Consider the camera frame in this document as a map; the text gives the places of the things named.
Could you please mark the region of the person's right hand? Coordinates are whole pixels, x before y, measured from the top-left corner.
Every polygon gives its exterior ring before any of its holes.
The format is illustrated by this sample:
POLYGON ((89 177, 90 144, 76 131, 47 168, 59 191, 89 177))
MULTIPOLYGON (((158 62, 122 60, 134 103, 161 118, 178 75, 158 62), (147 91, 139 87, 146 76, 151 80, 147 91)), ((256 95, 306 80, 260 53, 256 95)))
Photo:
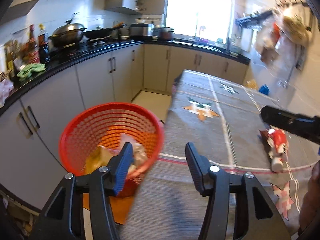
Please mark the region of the person's right hand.
POLYGON ((308 190, 303 198, 303 205, 299 215, 300 229, 304 231, 307 226, 316 217, 319 210, 319 161, 314 165, 311 171, 311 177, 308 181, 308 190))

